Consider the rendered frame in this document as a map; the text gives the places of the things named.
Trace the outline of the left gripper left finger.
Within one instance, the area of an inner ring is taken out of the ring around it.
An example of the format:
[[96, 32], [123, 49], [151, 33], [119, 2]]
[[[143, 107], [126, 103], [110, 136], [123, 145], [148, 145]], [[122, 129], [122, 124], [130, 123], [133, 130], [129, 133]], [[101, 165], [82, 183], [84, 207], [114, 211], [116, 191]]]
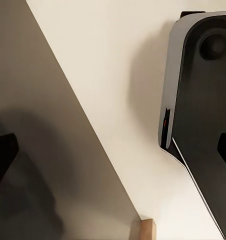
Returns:
[[0, 182], [19, 153], [15, 133], [0, 136]]

